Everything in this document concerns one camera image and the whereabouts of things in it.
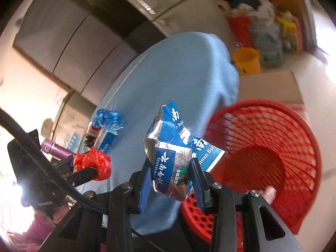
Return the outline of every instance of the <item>yellow bucket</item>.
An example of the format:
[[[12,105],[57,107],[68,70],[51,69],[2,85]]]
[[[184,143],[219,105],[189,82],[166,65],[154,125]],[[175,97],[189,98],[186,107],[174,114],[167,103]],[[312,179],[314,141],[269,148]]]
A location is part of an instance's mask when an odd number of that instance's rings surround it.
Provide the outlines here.
[[[254,48],[246,47],[239,49],[233,53],[232,59],[241,75],[260,73],[260,54]]]

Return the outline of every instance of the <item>red plastic object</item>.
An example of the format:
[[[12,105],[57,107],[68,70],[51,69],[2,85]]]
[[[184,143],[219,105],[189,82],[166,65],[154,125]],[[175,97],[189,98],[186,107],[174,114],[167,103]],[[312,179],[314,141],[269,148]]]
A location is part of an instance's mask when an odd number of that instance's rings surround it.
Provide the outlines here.
[[[251,23],[250,17],[229,17],[227,18],[233,36],[240,43],[240,47],[254,48],[248,25]]]
[[[273,186],[277,196],[272,207],[297,234],[321,175],[319,147],[305,120],[281,103],[248,100],[215,113],[204,139],[226,151],[211,171],[214,179],[241,193]],[[213,217],[201,213],[193,195],[180,209],[189,227],[210,243]],[[237,249],[242,251],[237,218]]]
[[[97,170],[95,181],[103,181],[111,176],[111,159],[101,151],[96,151],[95,147],[86,154],[77,154],[74,158],[74,168],[79,171],[86,167],[94,167]]]

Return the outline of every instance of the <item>crumpled blue plastic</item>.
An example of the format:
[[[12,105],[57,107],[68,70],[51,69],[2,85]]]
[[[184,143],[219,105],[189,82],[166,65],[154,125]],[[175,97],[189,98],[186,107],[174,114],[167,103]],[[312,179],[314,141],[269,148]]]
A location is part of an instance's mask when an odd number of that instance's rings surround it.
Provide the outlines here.
[[[108,132],[124,128],[124,125],[121,123],[120,114],[116,111],[109,111],[105,109],[99,109],[97,111],[97,117],[93,119],[92,124],[94,127],[99,129],[105,127]]]

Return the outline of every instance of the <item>basket rim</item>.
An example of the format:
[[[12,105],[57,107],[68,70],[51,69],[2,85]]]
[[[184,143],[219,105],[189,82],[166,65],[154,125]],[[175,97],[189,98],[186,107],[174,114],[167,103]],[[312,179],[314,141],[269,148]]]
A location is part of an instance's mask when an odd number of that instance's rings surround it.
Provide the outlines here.
[[[290,118],[292,118],[305,131],[305,133],[306,133],[307,137],[309,138],[310,143],[313,147],[313,150],[314,150],[315,163],[316,163],[316,176],[315,176],[314,189],[313,189],[312,194],[311,194],[311,200],[307,204],[306,210],[302,213],[302,215],[298,218],[296,224],[294,225],[293,230],[295,232],[293,232],[293,233],[297,234],[300,227],[301,227],[303,219],[305,218],[305,216],[309,212],[310,208],[312,207],[313,203],[315,202],[318,190],[320,188],[320,179],[321,179],[321,170],[322,170],[322,161],[321,161],[319,145],[318,145],[318,142],[315,138],[315,135],[314,135],[312,129],[310,128],[310,126],[308,125],[308,123],[296,111],[294,111],[293,109],[285,106],[282,103],[278,103],[278,102],[271,101],[271,100],[264,100],[264,99],[250,99],[250,100],[240,101],[240,102],[237,102],[237,103],[235,103],[231,106],[223,107],[223,108],[217,110],[212,115],[212,117],[210,118],[210,120],[208,122],[208,125],[212,122],[215,122],[217,119],[222,118],[223,114],[230,113],[231,111],[234,111],[234,110],[237,110],[237,109],[240,109],[240,108],[248,108],[248,107],[256,107],[256,106],[272,108],[272,109],[278,110],[278,111],[286,114]],[[193,229],[193,231],[199,237],[201,237],[203,240],[205,240],[205,236],[201,236],[201,232],[198,232],[198,229],[194,226],[194,224],[191,221],[188,221],[189,219],[192,219],[192,217],[188,216],[188,213],[187,213],[186,209],[184,209],[186,207],[188,207],[187,204],[185,202],[183,202],[182,205],[181,205],[181,210],[182,210],[181,212],[182,212],[185,220],[187,221],[187,224],[189,225],[190,228]]]

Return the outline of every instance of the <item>screw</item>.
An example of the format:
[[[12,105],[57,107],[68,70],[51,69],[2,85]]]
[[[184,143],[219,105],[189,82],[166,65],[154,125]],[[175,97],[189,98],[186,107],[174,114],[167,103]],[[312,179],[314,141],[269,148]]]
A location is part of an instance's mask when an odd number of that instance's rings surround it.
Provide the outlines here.
[[[95,192],[92,190],[88,190],[86,193],[84,193],[84,196],[87,198],[92,198],[93,196],[95,196]]]
[[[223,185],[222,185],[221,183],[214,182],[214,183],[212,184],[212,187],[213,187],[214,189],[221,189],[221,188],[223,187]]]
[[[250,194],[251,194],[252,197],[259,197],[259,195],[260,195],[259,191],[257,191],[257,190],[251,190]]]
[[[129,189],[132,187],[132,184],[130,182],[125,182],[125,183],[122,183],[121,187],[124,189]]]

